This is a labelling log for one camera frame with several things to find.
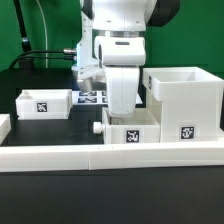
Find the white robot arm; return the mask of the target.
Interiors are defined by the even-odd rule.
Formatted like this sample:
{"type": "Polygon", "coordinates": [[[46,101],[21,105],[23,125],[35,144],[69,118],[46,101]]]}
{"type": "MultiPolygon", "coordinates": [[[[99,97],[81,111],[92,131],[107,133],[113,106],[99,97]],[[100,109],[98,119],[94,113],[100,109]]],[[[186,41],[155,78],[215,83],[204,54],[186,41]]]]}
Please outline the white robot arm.
{"type": "Polygon", "coordinates": [[[82,37],[72,70],[79,87],[104,82],[109,114],[134,113],[140,67],[146,62],[144,33],[162,27],[180,9],[181,0],[80,0],[82,37]]]}

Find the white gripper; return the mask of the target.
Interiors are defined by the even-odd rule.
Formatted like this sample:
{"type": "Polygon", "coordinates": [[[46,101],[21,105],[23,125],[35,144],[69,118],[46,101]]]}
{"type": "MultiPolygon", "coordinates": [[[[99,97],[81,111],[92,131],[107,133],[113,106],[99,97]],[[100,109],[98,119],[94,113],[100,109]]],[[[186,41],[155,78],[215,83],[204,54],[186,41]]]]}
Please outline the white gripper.
{"type": "Polygon", "coordinates": [[[131,117],[135,110],[139,84],[138,67],[106,67],[106,87],[111,117],[131,117]]]}

